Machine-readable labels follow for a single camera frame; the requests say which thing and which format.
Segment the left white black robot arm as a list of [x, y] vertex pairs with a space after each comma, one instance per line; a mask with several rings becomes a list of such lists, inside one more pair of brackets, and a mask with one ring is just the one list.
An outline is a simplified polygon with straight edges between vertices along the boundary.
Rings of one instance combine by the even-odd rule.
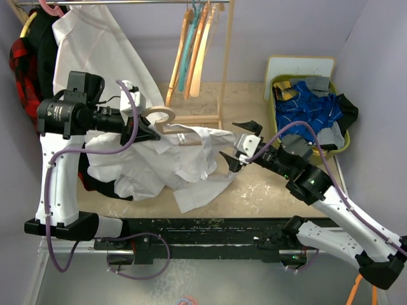
[[134, 142], [160, 139], [142, 117], [146, 103], [139, 88], [129, 81], [120, 81], [119, 86], [120, 108], [112, 109], [100, 101], [105, 88], [102, 77], [71, 71], [67, 88], [40, 103], [41, 196], [35, 217], [24, 224], [25, 233], [71, 241], [108, 238], [117, 249], [130, 244], [131, 234], [123, 220], [82, 212], [76, 198], [79, 159], [85, 152], [87, 132], [119, 136], [119, 148], [104, 154], [120, 153]]

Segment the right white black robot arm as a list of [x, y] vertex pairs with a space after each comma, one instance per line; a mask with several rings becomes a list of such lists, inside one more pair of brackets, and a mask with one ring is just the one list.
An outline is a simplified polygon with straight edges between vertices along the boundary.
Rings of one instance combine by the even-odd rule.
[[240, 123], [238, 127], [246, 133], [235, 144], [236, 155], [222, 154], [231, 172], [255, 163], [284, 177], [290, 194], [322, 212], [342, 230], [334, 233], [294, 216], [284, 226], [284, 244], [327, 252], [357, 268], [373, 286], [388, 290], [406, 265], [406, 237], [388, 230], [349, 199], [330, 170], [312, 165], [312, 148], [303, 137], [286, 135], [275, 148], [263, 142], [262, 127], [257, 122]]

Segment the light wooden hanger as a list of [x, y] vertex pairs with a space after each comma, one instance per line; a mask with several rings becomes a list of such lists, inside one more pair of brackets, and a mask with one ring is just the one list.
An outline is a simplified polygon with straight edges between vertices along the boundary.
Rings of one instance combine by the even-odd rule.
[[150, 122], [150, 127], [156, 130], [160, 135], [171, 141], [174, 145], [179, 146], [200, 146], [201, 140], [196, 138], [188, 139], [187, 134], [196, 133], [195, 131], [185, 126], [176, 125], [171, 127], [176, 119], [175, 112], [166, 106], [153, 106], [147, 108], [142, 113], [143, 118], [147, 118]]

